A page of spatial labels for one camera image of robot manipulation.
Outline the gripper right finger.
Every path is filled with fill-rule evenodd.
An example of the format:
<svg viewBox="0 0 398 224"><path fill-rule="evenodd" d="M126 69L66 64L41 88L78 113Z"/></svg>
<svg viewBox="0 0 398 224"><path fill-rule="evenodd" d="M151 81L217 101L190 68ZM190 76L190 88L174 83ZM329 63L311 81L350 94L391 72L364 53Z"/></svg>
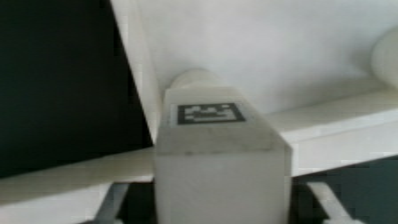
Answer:
<svg viewBox="0 0 398 224"><path fill-rule="evenodd" d="M352 218L327 183L307 182L306 185L327 214L322 224L366 224L359 219Z"/></svg>

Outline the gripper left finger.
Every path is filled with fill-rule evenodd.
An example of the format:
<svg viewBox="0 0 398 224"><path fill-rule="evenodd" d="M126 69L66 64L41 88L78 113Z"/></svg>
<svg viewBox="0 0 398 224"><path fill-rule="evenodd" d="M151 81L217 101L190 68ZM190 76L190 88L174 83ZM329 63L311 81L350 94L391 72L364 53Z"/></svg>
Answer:
<svg viewBox="0 0 398 224"><path fill-rule="evenodd" d="M130 189L128 183L114 183L108 188L94 218L80 224L124 224L119 211Z"/></svg>

